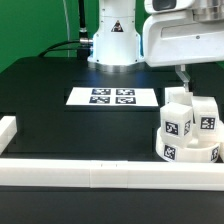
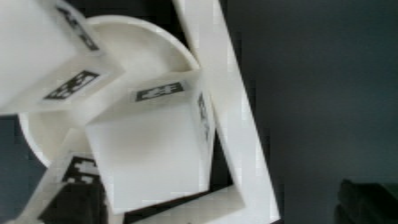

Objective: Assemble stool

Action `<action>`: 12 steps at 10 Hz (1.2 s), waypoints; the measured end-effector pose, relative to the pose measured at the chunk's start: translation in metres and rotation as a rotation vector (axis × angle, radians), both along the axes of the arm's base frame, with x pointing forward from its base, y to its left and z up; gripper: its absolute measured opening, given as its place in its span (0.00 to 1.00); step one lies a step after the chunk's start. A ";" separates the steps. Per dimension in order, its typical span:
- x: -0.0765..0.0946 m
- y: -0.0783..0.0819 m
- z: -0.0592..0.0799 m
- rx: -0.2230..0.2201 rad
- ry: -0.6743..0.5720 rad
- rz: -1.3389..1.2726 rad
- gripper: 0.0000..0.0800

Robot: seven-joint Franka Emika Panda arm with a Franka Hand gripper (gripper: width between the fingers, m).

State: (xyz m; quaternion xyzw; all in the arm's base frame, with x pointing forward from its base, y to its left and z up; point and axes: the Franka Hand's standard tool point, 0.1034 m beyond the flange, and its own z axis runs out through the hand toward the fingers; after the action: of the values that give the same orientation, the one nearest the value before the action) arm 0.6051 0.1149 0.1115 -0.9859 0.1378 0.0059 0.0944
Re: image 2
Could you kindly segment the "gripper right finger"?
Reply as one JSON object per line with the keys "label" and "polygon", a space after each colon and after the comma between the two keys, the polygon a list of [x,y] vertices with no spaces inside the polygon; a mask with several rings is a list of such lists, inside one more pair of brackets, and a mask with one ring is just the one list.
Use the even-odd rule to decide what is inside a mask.
{"label": "gripper right finger", "polygon": [[334,224],[398,224],[398,183],[343,180]]}

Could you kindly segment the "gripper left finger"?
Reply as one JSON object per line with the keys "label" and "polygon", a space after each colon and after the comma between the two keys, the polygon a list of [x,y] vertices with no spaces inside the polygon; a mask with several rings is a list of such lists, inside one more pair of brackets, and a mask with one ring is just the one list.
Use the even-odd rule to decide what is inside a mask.
{"label": "gripper left finger", "polygon": [[37,219],[44,224],[108,224],[101,186],[66,184]]}

